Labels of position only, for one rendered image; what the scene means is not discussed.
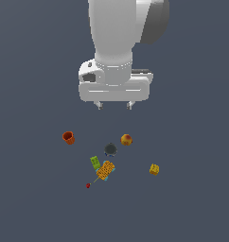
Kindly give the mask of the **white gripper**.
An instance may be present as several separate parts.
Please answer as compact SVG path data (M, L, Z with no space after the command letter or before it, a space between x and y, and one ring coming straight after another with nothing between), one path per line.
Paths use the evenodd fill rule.
M103 110L100 101L129 101L127 110L131 110L135 101L149 98L152 79L149 69L132 69L131 60L121 65L89 60L79 68L79 97L93 101L99 110Z

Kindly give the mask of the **dark grey round object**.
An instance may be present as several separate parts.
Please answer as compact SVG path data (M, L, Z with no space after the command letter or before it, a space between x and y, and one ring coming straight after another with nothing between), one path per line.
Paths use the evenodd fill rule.
M114 157L117 153L117 147L113 143L109 143L104 147L104 154L108 157Z

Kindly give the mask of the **orange yellow peach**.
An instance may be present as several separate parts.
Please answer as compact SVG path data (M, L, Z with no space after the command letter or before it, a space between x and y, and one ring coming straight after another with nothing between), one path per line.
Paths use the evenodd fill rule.
M120 138L120 142L122 145L124 146L129 146L132 143L132 138L129 134L124 134L121 138Z

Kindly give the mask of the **orange cup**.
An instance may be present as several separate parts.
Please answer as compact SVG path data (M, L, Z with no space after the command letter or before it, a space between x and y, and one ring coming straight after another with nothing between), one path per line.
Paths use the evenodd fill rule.
M75 143L74 133L72 131L67 131L62 135L62 139L67 145L73 145Z

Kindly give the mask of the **green toy block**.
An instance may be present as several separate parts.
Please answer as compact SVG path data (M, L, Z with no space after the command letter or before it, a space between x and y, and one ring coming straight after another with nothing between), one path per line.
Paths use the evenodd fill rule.
M90 160L91 160L94 170L100 169L100 162L99 162L97 156L91 157Z

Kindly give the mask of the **orange waffle toy with blue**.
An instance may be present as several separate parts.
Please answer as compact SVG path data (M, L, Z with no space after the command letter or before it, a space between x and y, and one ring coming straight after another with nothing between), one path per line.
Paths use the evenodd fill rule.
M108 180L108 176L115 171L115 165L109 161L105 161L103 165L97 170L97 176L103 181Z

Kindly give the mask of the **small red cherry with stem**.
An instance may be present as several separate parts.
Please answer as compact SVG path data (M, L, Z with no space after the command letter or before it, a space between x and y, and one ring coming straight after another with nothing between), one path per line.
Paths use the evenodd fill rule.
M90 188L90 186L91 186L91 183L86 183L86 188Z

